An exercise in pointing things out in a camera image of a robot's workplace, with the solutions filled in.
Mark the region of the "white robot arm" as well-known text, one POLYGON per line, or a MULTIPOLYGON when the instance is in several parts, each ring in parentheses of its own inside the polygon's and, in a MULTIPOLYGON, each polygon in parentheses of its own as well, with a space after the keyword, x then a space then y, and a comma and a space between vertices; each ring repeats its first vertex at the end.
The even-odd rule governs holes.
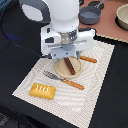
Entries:
POLYGON ((43 58, 60 59, 77 55, 94 46, 95 30, 79 32, 79 0, 19 0, 25 16, 46 23, 41 28, 43 58))

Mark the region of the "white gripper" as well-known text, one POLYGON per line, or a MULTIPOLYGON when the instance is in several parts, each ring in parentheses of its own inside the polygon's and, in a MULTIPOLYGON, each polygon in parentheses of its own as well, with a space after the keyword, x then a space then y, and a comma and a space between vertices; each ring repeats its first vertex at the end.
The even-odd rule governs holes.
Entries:
POLYGON ((41 28, 41 52, 43 58, 61 59, 71 56, 80 58, 80 52, 94 46, 93 28, 76 29, 59 33, 50 25, 41 28))

